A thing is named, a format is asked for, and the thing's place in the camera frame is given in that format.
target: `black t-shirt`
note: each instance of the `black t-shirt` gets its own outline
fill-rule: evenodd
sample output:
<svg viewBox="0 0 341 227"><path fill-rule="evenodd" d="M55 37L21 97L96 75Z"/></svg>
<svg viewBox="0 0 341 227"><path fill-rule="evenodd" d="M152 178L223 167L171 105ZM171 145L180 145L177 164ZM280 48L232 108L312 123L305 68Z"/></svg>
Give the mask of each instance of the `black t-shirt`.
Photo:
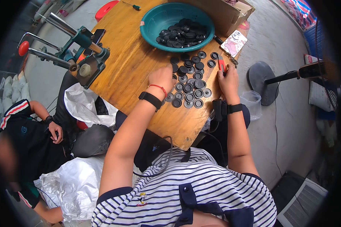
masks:
<svg viewBox="0 0 341 227"><path fill-rule="evenodd" d="M33 180L57 170L70 157L65 156L61 144L53 143L46 124L32 120L31 114L28 100L15 103L5 113L0 130L5 130L18 157L17 172L22 188L19 196L34 208L39 202L39 193Z"/></svg>

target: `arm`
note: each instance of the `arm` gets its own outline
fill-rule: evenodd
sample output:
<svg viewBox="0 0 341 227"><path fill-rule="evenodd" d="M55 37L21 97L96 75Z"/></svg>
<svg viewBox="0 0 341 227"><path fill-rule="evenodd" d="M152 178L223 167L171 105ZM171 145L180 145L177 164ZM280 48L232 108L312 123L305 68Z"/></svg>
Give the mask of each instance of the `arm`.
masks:
<svg viewBox="0 0 341 227"><path fill-rule="evenodd" d="M42 218L46 221L55 224L63 220L62 210L60 207L55 207L52 209L47 209L43 204L39 201L39 203L35 206L34 211L37 212Z"/></svg>
<svg viewBox="0 0 341 227"><path fill-rule="evenodd" d="M218 81L227 104L236 105L240 103L240 98L237 94L239 75L237 74L235 67L230 67L228 65L228 68L229 70L225 77L221 71L218 71ZM229 168L239 173L252 173L259 176L251 154L249 135L246 130L242 111L229 114L227 116L227 122L227 153Z"/></svg>
<svg viewBox="0 0 341 227"><path fill-rule="evenodd" d="M176 83L172 71L170 64L158 69L149 75L149 84L159 85L170 92ZM155 86L148 87L146 92L159 100L165 96L163 90ZM148 101L139 100L115 134L106 153L99 196L115 188L132 186L134 157L155 110Z"/></svg>
<svg viewBox="0 0 341 227"><path fill-rule="evenodd" d="M29 102L32 113L35 113L40 119L45 120L49 113L47 109L38 101L30 101ZM62 127L57 125L55 122L51 122L48 125L48 129L52 136L50 137L53 140L53 143L58 144L63 141L63 130Z"/></svg>

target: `red knob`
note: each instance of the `red knob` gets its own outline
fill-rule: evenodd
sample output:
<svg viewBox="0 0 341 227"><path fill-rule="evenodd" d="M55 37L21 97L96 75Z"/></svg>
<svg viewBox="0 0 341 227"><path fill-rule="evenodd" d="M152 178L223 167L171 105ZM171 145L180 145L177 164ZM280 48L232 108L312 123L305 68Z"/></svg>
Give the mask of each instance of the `red knob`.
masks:
<svg viewBox="0 0 341 227"><path fill-rule="evenodd" d="M20 56L24 56L29 50L29 42L28 41L24 41L20 44L19 47L19 55Z"/></svg>

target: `black phone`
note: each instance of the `black phone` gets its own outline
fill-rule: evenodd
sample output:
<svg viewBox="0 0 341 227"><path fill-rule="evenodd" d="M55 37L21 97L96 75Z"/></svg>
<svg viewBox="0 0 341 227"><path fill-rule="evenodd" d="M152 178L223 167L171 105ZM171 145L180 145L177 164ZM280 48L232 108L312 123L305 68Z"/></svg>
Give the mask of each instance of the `black phone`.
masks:
<svg viewBox="0 0 341 227"><path fill-rule="evenodd" d="M92 42L98 44L101 40L101 38L104 36L105 29L97 29L95 33L93 34L95 37L93 38ZM90 49L85 49L83 52L83 55L91 55L92 51Z"/></svg>

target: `logo on shirt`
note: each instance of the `logo on shirt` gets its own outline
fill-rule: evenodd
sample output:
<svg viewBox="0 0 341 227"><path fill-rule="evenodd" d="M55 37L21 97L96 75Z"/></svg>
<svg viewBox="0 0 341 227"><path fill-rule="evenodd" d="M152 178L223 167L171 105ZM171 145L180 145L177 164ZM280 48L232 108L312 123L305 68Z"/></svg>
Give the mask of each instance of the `logo on shirt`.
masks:
<svg viewBox="0 0 341 227"><path fill-rule="evenodd" d="M148 197L148 196L146 195L146 193L140 193L140 203L141 203L141 204L137 204L136 206L137 206L137 207L142 207L142 206L147 205L147 203L144 202L144 200L145 200L147 197Z"/></svg>
<svg viewBox="0 0 341 227"><path fill-rule="evenodd" d="M27 133L27 128L25 126L21 127L21 134L24 135Z"/></svg>

